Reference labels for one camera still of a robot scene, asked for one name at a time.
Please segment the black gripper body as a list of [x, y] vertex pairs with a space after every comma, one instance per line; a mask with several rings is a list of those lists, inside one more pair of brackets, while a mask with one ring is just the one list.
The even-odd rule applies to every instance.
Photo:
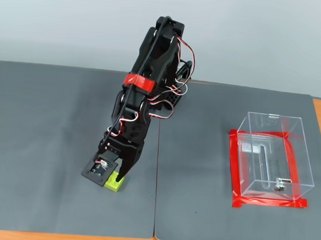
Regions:
[[139, 160], [143, 146], [144, 142], [136, 144], [119, 136], [109, 136], [107, 138], [107, 133], [105, 133], [105, 137], [100, 141], [97, 153], [106, 157], [109, 161], [122, 159], [129, 163], [136, 163]]

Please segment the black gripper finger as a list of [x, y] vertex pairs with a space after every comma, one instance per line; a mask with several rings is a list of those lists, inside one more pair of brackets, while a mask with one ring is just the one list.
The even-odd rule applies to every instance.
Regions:
[[139, 158], [121, 158], [121, 167], [119, 169], [116, 182], [120, 182], [124, 176], [130, 171], [131, 168], [135, 165], [135, 163], [139, 160]]

